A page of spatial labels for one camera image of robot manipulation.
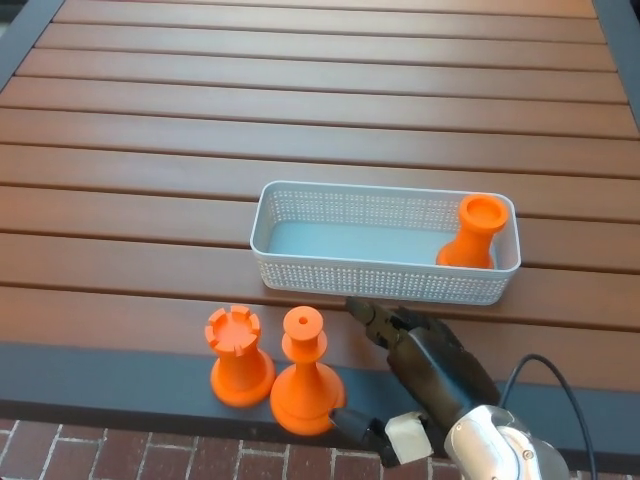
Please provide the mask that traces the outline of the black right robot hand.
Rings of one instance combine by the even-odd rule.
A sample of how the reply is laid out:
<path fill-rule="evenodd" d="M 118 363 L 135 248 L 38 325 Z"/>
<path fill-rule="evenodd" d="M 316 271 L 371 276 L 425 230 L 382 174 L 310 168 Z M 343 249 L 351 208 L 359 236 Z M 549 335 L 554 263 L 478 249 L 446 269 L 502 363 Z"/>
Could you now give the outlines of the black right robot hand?
<path fill-rule="evenodd" d="M 456 433 L 457 423 L 474 409 L 499 403 L 499 391 L 487 371 L 443 321 L 353 296 L 345 306 L 364 325 L 367 338 L 387 350 L 392 373 L 422 409 L 386 422 L 350 408 L 331 410 L 331 423 L 360 446 L 376 451 L 384 467 L 430 456 L 428 424 L 446 436 Z"/>

